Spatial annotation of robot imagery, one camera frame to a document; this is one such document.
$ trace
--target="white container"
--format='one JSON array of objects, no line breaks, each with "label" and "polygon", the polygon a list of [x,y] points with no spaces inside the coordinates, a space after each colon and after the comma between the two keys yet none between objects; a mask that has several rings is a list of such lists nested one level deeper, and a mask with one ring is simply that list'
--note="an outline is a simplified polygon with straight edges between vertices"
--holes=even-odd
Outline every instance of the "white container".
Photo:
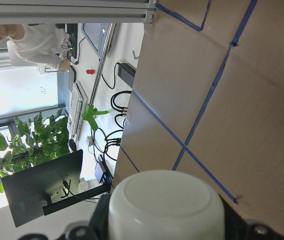
[{"label": "white container", "polygon": [[110,240],[224,240],[224,209],[202,180],[151,170],[117,185],[109,205]]}]

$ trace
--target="black monitor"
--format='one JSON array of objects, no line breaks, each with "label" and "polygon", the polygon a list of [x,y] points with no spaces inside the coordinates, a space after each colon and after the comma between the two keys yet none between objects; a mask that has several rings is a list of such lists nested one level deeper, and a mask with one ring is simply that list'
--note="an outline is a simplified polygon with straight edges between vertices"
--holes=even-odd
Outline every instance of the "black monitor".
[{"label": "black monitor", "polygon": [[110,23],[83,23],[82,33],[90,43],[98,58],[102,57],[103,47],[106,40]]},{"label": "black monitor", "polygon": [[43,207],[62,201],[63,181],[77,193],[82,169],[83,150],[6,176],[2,179],[16,227],[44,215]]}]

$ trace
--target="metal pole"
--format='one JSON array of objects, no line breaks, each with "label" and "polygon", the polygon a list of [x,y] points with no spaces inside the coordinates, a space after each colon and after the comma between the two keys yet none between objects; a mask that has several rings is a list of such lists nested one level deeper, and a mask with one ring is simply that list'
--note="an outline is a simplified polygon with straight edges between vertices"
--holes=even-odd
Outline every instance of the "metal pole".
[{"label": "metal pole", "polygon": [[107,34],[106,34],[106,39],[105,39],[105,44],[103,46],[101,60],[100,60],[100,63],[98,64],[95,82],[94,82],[94,85],[93,85],[93,91],[92,91],[92,95],[91,95],[91,98],[90,98],[90,102],[88,104],[89,106],[94,105],[94,100],[95,100],[95,97],[96,97],[98,84],[100,83],[102,71],[103,71],[104,64],[105,64],[106,55],[107,55],[107,52],[108,52],[110,45],[111,45],[111,40],[112,40],[114,28],[115,28],[115,23],[111,23],[110,27],[108,28]]}]

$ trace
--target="green toy figure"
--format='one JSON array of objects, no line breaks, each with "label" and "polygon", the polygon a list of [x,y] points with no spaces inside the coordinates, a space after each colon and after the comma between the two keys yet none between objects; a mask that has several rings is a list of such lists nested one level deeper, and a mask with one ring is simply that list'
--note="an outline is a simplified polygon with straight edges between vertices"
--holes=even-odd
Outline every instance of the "green toy figure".
[{"label": "green toy figure", "polygon": [[98,125],[94,119],[96,115],[108,114],[108,111],[98,111],[94,106],[88,106],[85,112],[82,114],[82,119],[88,121],[92,130],[95,132],[98,129]]}]

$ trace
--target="black power adapter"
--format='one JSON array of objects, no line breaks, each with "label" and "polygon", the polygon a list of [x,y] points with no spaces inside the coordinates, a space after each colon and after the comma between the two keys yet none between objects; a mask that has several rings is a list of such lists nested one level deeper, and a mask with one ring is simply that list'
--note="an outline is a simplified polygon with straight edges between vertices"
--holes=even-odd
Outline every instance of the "black power adapter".
[{"label": "black power adapter", "polygon": [[131,88],[133,88],[133,82],[136,69],[128,63],[118,63],[117,75]]}]

